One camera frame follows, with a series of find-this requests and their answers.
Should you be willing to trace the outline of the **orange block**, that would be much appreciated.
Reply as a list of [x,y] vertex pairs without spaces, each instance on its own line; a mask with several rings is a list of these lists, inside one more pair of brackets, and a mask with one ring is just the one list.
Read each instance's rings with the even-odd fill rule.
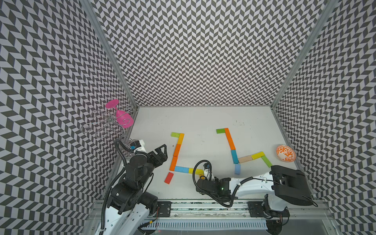
[[231,134],[230,134],[230,131],[229,131],[228,128],[225,128],[225,134],[226,134],[226,138],[227,138],[228,142],[229,142],[229,143],[232,142],[233,139],[232,139],[232,137],[231,137]]
[[234,145],[234,142],[232,140],[229,141],[229,146],[231,150],[236,150],[236,147]]
[[173,156],[172,161],[171,161],[171,165],[170,165],[170,168],[169,168],[170,171],[175,171],[177,160],[178,160],[178,157]]
[[176,148],[174,150],[174,154],[173,154],[174,157],[178,157],[179,156],[180,149],[181,149],[181,145],[177,144]]

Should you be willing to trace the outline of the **lime green block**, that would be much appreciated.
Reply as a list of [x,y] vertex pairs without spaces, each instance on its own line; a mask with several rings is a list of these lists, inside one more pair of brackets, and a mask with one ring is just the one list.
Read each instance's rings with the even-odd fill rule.
[[179,138],[180,137],[180,133],[172,132],[171,136],[175,137],[175,138]]

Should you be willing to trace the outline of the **sky blue block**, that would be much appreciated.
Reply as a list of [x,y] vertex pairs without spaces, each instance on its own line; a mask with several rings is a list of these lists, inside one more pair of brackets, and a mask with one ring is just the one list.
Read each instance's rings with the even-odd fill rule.
[[188,167],[176,166],[174,171],[181,172],[181,173],[189,173],[190,169]]

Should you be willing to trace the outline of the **yellow block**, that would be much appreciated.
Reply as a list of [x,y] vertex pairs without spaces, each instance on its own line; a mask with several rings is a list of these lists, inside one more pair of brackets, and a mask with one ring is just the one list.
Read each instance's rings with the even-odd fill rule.
[[256,154],[251,155],[251,157],[252,157],[253,160],[256,160],[258,158],[262,158],[263,156],[265,156],[264,152],[258,152]]
[[197,175],[204,175],[205,173],[204,173],[204,170],[202,170],[202,169],[196,169],[195,171],[194,171],[194,168],[189,168],[189,174],[197,174]]

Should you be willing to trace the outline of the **teal block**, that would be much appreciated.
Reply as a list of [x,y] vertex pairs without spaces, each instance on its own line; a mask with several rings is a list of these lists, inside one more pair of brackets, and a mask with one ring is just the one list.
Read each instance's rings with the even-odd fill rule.
[[238,156],[236,150],[231,150],[231,156],[234,164],[239,164]]

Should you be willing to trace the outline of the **tan wooden block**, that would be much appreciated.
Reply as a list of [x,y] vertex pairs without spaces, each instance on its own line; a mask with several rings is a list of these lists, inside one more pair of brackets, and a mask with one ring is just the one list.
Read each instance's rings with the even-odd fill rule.
[[253,160],[253,158],[252,158],[251,155],[238,158],[238,161],[239,161],[240,164],[245,163],[245,162],[249,162],[249,161],[252,161],[252,160]]

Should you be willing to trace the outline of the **pale blue block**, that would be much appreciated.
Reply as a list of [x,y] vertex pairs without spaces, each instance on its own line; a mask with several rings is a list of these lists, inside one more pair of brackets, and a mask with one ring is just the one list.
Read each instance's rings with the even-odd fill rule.
[[240,175],[241,173],[241,165],[235,164],[235,175]]

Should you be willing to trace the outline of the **light green block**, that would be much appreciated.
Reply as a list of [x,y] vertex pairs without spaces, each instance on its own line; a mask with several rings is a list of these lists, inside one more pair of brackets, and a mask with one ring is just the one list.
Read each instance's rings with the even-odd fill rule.
[[269,161],[269,159],[268,159],[266,156],[262,156],[261,159],[264,161],[264,163],[265,163],[269,168],[272,167],[272,163]]

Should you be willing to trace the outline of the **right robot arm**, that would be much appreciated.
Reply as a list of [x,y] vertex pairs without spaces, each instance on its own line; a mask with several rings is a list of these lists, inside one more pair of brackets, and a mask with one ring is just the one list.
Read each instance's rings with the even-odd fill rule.
[[193,176],[196,191],[225,208],[231,208],[239,198],[256,194],[264,194],[260,206],[261,216],[265,218],[282,216],[289,205],[318,206],[311,196],[306,175],[300,170],[273,165],[261,175],[218,179],[213,176],[209,162],[204,166],[204,175],[199,179]]

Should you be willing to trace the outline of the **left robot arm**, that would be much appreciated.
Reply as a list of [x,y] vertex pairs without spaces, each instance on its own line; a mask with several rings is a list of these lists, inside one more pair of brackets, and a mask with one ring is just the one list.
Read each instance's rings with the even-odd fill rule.
[[98,235],[132,235],[136,231],[147,235],[144,228],[158,216],[158,198],[147,191],[155,168],[167,160],[167,146],[162,145],[150,153],[141,151],[142,143],[135,141],[127,147],[115,140],[115,148],[124,164],[110,183],[101,209]]

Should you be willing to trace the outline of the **red block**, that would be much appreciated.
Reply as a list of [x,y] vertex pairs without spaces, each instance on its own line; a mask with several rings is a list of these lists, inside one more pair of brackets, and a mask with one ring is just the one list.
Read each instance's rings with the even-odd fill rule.
[[166,184],[170,184],[170,182],[171,182],[173,176],[174,176],[174,174],[173,174],[172,172],[169,172],[169,173],[167,174],[167,176],[166,176],[164,182],[165,182]]

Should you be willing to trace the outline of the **pink plastic wine glass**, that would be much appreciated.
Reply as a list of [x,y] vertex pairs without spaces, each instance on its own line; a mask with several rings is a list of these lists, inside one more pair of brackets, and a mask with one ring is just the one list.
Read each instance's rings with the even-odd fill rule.
[[106,109],[115,109],[115,111],[116,111],[115,112],[115,119],[116,119],[116,122],[119,126],[121,126],[124,129],[131,127],[134,124],[133,118],[126,111],[119,110],[117,108],[118,104],[119,104],[119,100],[114,99],[114,100],[109,101],[105,105],[105,108]]

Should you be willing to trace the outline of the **orange patterned cup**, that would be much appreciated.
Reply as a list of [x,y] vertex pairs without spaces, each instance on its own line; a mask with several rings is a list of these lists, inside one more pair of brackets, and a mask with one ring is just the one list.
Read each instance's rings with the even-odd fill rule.
[[296,160],[296,153],[295,151],[285,145],[280,145],[276,148],[276,155],[277,157],[283,162],[294,162]]

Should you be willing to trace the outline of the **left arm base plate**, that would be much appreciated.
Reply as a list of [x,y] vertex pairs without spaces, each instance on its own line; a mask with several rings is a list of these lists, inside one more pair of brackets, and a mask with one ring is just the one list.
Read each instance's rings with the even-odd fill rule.
[[155,217],[158,218],[167,218],[170,217],[171,215],[171,206],[172,202],[171,201],[158,201],[157,202],[157,209],[155,212]]

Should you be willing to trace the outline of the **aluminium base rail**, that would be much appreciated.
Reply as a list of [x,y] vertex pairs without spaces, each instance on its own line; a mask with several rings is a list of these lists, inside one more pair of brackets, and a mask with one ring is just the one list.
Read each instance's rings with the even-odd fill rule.
[[[172,202],[170,217],[158,219],[265,219],[263,217],[251,217],[248,210],[247,202],[260,201],[259,199],[236,200],[231,208],[225,208],[212,200],[205,199],[170,199],[169,201]],[[315,203],[317,206],[289,205],[289,219],[334,219],[323,200],[316,200]]]

